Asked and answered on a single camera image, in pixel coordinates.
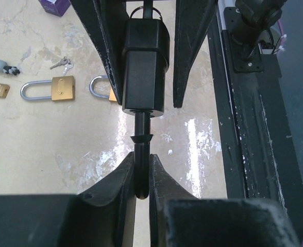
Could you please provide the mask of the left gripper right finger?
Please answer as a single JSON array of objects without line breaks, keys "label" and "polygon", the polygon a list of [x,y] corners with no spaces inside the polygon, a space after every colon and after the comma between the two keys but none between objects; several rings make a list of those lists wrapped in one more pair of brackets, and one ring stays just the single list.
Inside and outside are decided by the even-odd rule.
[{"label": "left gripper right finger", "polygon": [[269,199],[198,199],[149,164],[151,246],[300,246],[290,220]]}]

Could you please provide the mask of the black padlock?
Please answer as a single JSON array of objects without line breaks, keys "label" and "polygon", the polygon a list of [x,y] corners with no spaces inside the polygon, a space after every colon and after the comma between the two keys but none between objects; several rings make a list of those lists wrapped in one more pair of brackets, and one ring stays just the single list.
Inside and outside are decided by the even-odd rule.
[{"label": "black padlock", "polygon": [[123,111],[134,116],[134,192],[149,195],[150,120],[162,116],[170,35],[159,19],[129,19],[125,45]]}]

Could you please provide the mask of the keys of long padlock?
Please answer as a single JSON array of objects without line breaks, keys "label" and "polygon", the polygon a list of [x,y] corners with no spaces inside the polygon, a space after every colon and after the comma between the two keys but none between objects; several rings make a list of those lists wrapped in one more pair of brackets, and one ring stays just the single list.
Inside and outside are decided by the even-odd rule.
[{"label": "keys of long padlock", "polygon": [[71,62],[70,58],[63,57],[59,62],[51,66],[49,69],[54,69],[60,66],[64,66],[63,76],[66,76],[68,71],[74,67],[74,64]]}]

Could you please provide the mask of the short shackle brass padlock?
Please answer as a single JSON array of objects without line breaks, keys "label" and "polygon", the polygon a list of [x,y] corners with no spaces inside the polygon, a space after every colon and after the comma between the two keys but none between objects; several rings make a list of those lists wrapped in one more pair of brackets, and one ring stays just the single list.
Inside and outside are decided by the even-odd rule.
[{"label": "short shackle brass padlock", "polygon": [[117,102],[108,76],[106,75],[94,77],[89,83],[89,91],[94,97]]}]

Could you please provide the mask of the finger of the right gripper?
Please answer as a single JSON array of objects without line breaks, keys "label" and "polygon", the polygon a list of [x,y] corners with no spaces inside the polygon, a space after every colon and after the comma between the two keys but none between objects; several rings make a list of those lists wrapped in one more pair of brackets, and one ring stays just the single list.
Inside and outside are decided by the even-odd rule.
[{"label": "finger of the right gripper", "polygon": [[216,13],[216,0],[176,1],[173,105],[181,108],[189,74]]},{"label": "finger of the right gripper", "polygon": [[117,102],[122,104],[125,69],[122,52],[127,22],[126,2],[71,0],[71,4],[98,51]]}]

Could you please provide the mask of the long shackle brass padlock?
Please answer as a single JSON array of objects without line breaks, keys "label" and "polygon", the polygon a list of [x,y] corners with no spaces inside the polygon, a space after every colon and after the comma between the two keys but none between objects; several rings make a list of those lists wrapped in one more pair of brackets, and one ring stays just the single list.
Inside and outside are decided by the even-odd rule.
[{"label": "long shackle brass padlock", "polygon": [[[26,91],[34,85],[50,84],[50,96],[28,97]],[[62,76],[53,77],[52,80],[30,81],[22,85],[20,96],[27,101],[51,100],[51,101],[67,101],[75,99],[75,77]]]}]

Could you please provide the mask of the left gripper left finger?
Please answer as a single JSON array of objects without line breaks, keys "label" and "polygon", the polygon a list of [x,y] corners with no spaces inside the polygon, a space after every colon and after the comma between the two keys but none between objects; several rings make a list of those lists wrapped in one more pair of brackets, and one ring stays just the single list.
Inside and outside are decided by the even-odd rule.
[{"label": "left gripper left finger", "polygon": [[0,246],[132,246],[133,153],[78,195],[0,196]]}]

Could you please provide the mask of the black key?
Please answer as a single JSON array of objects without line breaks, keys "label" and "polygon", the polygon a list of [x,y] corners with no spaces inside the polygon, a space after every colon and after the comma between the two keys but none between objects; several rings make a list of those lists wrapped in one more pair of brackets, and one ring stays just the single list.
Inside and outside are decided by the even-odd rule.
[{"label": "black key", "polygon": [[154,7],[153,0],[144,0],[142,6],[139,6],[132,11],[132,13],[130,14],[130,18],[132,18],[133,15],[139,10],[143,10],[143,19],[153,19],[153,12],[156,12],[159,15],[159,19],[161,21],[163,20],[161,12]]}]

